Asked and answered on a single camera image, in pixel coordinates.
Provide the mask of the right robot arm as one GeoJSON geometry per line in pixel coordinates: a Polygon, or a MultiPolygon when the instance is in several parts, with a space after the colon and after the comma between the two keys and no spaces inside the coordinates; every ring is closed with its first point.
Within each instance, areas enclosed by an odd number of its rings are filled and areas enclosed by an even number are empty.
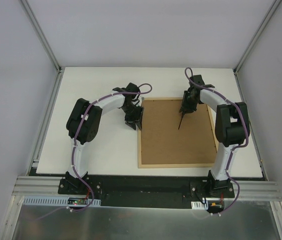
{"type": "Polygon", "coordinates": [[[219,146],[207,183],[201,187],[215,198],[230,188],[230,171],[236,152],[249,143],[248,108],[245,102],[232,102],[213,85],[205,84],[201,75],[192,75],[188,80],[190,87],[184,91],[179,110],[182,116],[195,112],[199,104],[206,104],[216,113],[215,136],[219,146]]]}

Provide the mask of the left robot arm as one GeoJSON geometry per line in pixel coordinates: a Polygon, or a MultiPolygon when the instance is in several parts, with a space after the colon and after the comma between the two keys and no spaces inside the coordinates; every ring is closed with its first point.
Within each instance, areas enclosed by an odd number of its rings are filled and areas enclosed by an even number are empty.
{"type": "Polygon", "coordinates": [[[86,190],[87,167],[82,160],[82,151],[96,137],[101,117],[112,110],[121,109],[125,113],[124,121],[133,130],[142,129],[144,108],[139,97],[144,94],[141,86],[129,83],[127,87],[116,87],[111,93],[94,101],[80,98],[66,123],[71,138],[71,163],[65,174],[65,181],[75,194],[80,195],[86,190]]]}

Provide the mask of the red handled screwdriver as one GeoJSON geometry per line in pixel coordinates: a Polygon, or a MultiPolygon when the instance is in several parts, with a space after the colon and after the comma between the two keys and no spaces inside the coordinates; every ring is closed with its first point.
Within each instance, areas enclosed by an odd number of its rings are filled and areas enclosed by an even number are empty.
{"type": "Polygon", "coordinates": [[[181,119],[180,119],[180,122],[179,122],[179,125],[178,125],[178,130],[179,130],[180,127],[181,127],[182,120],[183,120],[185,114],[186,114],[186,113],[185,113],[184,111],[181,113],[181,119]]]}

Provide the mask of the wooden picture frame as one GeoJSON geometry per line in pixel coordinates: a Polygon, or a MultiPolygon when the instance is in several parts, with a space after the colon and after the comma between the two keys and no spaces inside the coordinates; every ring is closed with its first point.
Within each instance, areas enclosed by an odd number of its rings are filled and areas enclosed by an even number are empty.
{"type": "Polygon", "coordinates": [[[181,119],[181,98],[144,98],[142,130],[138,131],[139,168],[209,168],[218,141],[210,107],[200,104],[181,119]]]}

